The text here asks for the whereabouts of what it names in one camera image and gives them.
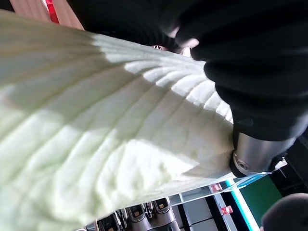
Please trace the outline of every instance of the leaf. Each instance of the leaf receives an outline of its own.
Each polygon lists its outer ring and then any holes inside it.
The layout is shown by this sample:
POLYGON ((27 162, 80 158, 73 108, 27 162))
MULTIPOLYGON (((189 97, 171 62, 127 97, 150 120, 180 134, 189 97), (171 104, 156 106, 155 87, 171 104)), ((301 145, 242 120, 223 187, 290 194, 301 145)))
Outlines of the leaf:
POLYGON ((204 62, 2 11, 0 31, 2 230, 77 229, 230 172, 204 62))

